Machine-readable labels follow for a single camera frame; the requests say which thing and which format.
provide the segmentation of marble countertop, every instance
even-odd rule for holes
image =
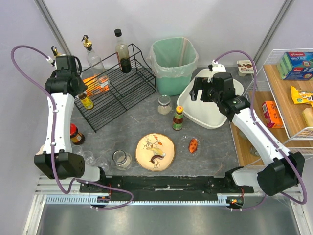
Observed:
[[[201,69],[197,68],[194,77]],[[251,77],[238,76],[237,68],[227,68],[234,79],[241,82],[246,89],[251,82]],[[157,111],[157,99],[159,93],[152,94],[133,108],[94,133],[88,123],[81,116],[77,108],[74,108],[71,122],[74,123],[86,140],[82,144],[84,151],[91,151],[95,158],[104,156],[112,158],[114,151],[121,149],[131,154],[132,167],[127,171],[121,171],[109,166],[107,175],[213,175],[224,176],[224,173],[238,166],[238,158],[231,135],[229,122],[214,130],[205,129],[189,119],[185,118],[183,128],[180,131],[172,129],[174,109],[177,104],[177,96],[172,96],[172,111],[167,115],[161,115]],[[176,146],[176,156],[173,163],[164,171],[153,172],[142,168],[135,159],[135,150],[138,141],[150,133],[160,133],[168,136]],[[190,158],[187,148],[192,138],[197,138],[199,148],[197,155]]]

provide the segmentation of black bottle cap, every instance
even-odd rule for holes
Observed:
[[[116,37],[122,36],[122,31],[121,31],[119,28],[117,28],[116,30],[114,30],[114,33],[115,33]]]

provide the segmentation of wooden shelf board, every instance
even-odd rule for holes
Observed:
[[[309,106],[307,104],[293,103],[290,86],[313,92],[313,81],[282,80],[276,65],[264,65],[264,70],[288,133],[292,137],[307,127],[301,113]]]
[[[262,104],[266,100],[274,100],[271,92],[255,92],[254,110],[264,124],[266,120],[262,111]],[[252,146],[250,141],[244,140],[240,137],[239,129],[233,123],[231,123],[231,130],[236,145],[239,165],[246,166],[258,160],[260,157],[250,154],[250,147]],[[285,142],[288,139],[284,128],[269,130],[281,143]],[[313,147],[313,141],[289,141],[286,143],[286,147]],[[264,163],[262,160],[260,160],[253,165],[264,165]]]

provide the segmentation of yellow sponge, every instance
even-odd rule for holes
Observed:
[[[313,127],[313,110],[312,108],[306,108],[302,111],[302,116],[308,127]]]

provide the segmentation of blue box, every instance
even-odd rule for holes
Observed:
[[[277,68],[283,80],[313,80],[313,52],[285,52]]]

